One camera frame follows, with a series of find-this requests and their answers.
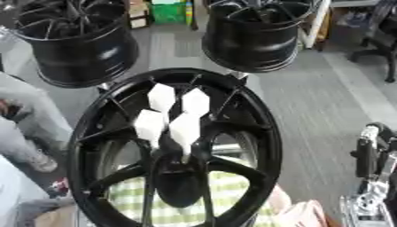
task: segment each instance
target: pink cloth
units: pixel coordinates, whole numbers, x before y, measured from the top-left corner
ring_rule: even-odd
[[[293,205],[290,196],[276,185],[269,196],[269,203],[280,227],[328,227],[323,208],[317,200]]]

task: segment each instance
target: white cube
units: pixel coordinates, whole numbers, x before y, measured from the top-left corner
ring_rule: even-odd
[[[194,89],[182,96],[183,111],[202,117],[209,112],[209,96],[200,89]]]
[[[175,89],[173,87],[157,83],[148,93],[151,109],[162,112],[168,122],[168,111],[175,103]]]
[[[171,138],[183,148],[183,162],[191,155],[191,145],[200,137],[200,119],[197,115],[182,113],[169,124]]]
[[[152,148],[159,148],[159,139],[166,126],[162,113],[145,109],[134,122],[138,138],[149,140]]]

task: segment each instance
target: center bore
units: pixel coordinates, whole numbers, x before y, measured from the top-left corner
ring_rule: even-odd
[[[160,158],[155,169],[154,185],[168,205],[188,207],[202,196],[204,169],[197,158],[183,164],[180,153],[169,153]]]

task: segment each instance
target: checkered tablecloth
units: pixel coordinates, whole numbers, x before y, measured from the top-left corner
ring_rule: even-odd
[[[249,185],[244,177],[225,172],[210,173],[209,181],[215,215],[221,215],[230,209],[242,197]],[[109,191],[109,200],[125,216],[140,222],[144,206],[144,179],[134,178],[112,186]],[[174,208],[162,201],[159,194],[155,193],[152,209],[154,226],[185,227],[201,224],[204,220],[203,199],[187,208]],[[276,226],[268,203],[261,208],[254,226]]]

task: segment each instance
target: person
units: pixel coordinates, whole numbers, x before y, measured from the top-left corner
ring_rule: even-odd
[[[52,150],[65,151],[72,128],[48,94],[0,72],[0,154],[28,163],[40,172],[55,170],[57,162],[27,139],[15,121],[22,116],[27,116],[23,121],[29,121],[35,129],[35,137],[45,141]]]

